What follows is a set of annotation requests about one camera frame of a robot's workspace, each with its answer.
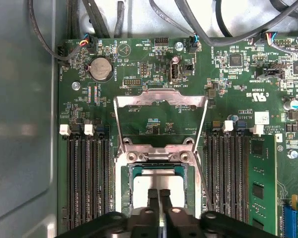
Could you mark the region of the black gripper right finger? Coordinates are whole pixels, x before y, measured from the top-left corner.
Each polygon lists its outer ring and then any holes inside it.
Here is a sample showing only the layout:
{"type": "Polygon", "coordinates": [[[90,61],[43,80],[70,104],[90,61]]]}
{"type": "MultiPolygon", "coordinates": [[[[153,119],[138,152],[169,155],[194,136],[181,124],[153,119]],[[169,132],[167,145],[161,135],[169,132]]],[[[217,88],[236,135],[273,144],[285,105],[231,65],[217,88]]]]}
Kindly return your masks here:
{"type": "Polygon", "coordinates": [[[207,211],[199,219],[180,207],[174,207],[170,190],[160,190],[168,238],[274,238],[275,235],[235,220],[224,214],[207,211]]]}

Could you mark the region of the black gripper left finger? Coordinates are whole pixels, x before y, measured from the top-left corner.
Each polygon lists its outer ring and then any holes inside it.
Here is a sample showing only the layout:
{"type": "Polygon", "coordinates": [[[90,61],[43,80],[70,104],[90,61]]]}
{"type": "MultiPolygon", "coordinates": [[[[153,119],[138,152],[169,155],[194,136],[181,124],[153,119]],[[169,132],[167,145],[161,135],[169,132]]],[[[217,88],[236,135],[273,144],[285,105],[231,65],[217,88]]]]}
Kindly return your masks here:
{"type": "Polygon", "coordinates": [[[158,238],[159,200],[156,189],[148,190],[148,207],[137,208],[130,217],[119,212],[106,213],[59,238],[158,238]]]}

